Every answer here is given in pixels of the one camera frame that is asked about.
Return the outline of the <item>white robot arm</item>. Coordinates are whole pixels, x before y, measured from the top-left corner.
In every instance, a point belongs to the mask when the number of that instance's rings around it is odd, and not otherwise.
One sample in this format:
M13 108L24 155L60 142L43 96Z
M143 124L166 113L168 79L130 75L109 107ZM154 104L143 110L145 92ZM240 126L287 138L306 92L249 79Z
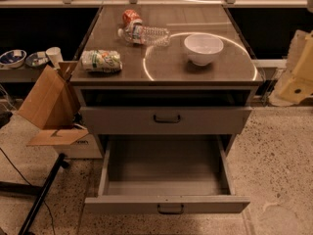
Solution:
M279 82L278 96L299 104L313 93L313 33L297 30L288 52L287 69Z

